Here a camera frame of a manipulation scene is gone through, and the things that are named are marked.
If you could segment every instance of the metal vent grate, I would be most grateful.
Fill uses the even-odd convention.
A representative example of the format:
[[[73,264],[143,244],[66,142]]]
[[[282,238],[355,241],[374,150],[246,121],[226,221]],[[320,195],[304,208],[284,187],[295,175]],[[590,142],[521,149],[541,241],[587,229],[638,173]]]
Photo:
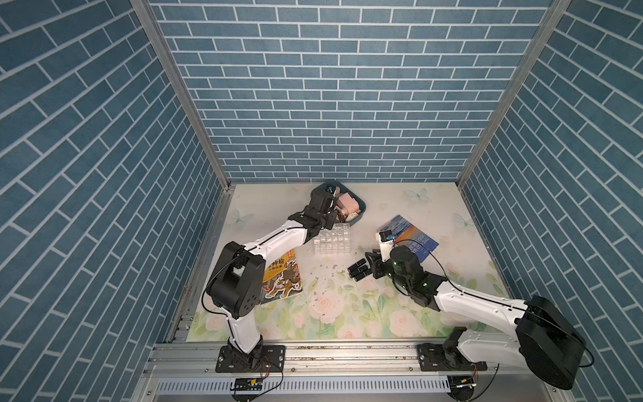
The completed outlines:
[[[234,378],[167,378],[159,382],[157,395],[229,395]],[[264,389],[279,384],[279,379],[264,381]],[[446,376],[286,377],[274,394],[413,394],[448,392]]]

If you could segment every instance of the small object in tray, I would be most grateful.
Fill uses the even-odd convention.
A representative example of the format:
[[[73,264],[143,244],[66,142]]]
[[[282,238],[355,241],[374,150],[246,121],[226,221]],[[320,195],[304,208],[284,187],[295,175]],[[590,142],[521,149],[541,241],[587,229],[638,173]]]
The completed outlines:
[[[348,193],[344,193],[337,198],[337,205],[339,205],[341,209],[346,210],[348,214],[352,214],[359,210],[358,202],[355,201],[355,199]]]
[[[346,222],[351,222],[353,219],[357,218],[357,217],[358,217],[358,215],[359,215],[359,210],[357,210],[357,211],[353,212],[352,214],[349,214],[349,215],[346,217]]]
[[[355,218],[350,220],[350,224],[352,226],[358,220],[361,219],[361,216],[366,211],[366,204],[364,203],[364,201],[362,201],[357,195],[355,195],[355,193],[351,192],[350,189],[348,189],[345,185],[341,184],[339,181],[326,181],[325,183],[322,183],[321,185],[316,187],[311,192],[311,194],[315,193],[316,191],[327,192],[329,194],[332,194],[333,197],[341,197],[345,194],[348,194],[358,204],[358,210],[356,211],[351,211],[341,207],[335,208],[335,211],[337,211],[336,221],[339,223],[349,222],[347,218],[350,215],[350,213],[357,212],[358,215]]]

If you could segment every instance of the black motor housing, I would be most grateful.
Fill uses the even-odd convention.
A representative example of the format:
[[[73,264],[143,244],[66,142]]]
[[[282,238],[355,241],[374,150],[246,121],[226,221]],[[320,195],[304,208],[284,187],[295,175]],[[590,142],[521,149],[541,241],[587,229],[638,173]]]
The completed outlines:
[[[397,246],[384,263],[385,271],[399,288],[404,288],[409,297],[422,307],[440,311],[435,302],[438,287],[446,277],[425,272],[417,255],[406,246]]]
[[[585,339],[551,301],[533,296],[516,334],[520,352],[538,378],[560,389],[572,389]]]
[[[234,272],[243,266],[246,268],[242,275]],[[221,251],[206,293],[216,306],[239,319],[259,304],[265,268],[266,260],[262,256],[250,254],[241,244],[231,241]]]

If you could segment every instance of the blue book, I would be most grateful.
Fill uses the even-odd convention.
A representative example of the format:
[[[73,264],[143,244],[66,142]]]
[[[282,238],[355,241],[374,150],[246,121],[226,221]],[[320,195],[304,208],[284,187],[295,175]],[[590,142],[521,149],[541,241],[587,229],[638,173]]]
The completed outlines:
[[[426,260],[426,257],[429,256],[429,251],[432,252],[438,246],[437,241],[400,215],[394,217],[379,229],[380,232],[384,230],[390,230],[393,233],[396,245],[409,247],[417,255],[420,262]]]

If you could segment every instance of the clear plastic container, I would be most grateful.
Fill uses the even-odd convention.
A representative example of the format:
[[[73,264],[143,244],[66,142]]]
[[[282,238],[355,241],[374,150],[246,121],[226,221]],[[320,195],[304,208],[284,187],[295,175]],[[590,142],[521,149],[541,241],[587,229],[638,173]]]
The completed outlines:
[[[331,230],[320,230],[312,240],[315,255],[350,253],[350,225],[336,223]]]

